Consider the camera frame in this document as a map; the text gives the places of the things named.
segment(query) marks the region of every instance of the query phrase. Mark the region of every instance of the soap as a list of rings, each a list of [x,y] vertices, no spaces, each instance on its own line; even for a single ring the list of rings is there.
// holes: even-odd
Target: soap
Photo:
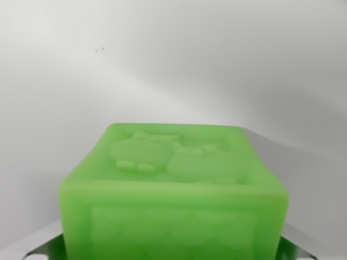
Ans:
[[[59,203],[69,260],[274,260],[288,193],[243,128],[115,123]]]

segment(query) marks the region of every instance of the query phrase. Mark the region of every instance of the green soap bar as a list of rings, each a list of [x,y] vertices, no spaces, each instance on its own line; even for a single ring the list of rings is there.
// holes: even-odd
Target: green soap bar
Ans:
[[[69,260],[274,260],[288,194],[240,127],[115,123],[59,201]]]

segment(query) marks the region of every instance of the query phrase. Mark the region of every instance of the white backdrop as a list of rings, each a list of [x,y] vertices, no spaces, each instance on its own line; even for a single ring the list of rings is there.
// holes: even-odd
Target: white backdrop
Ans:
[[[0,248],[113,122],[239,125],[347,255],[345,0],[0,1]]]

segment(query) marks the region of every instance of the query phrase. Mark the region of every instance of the soap top surface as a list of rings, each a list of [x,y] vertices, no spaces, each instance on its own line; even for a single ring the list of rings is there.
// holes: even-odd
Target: soap top surface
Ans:
[[[233,126],[115,123],[70,177],[209,185],[278,185]]]

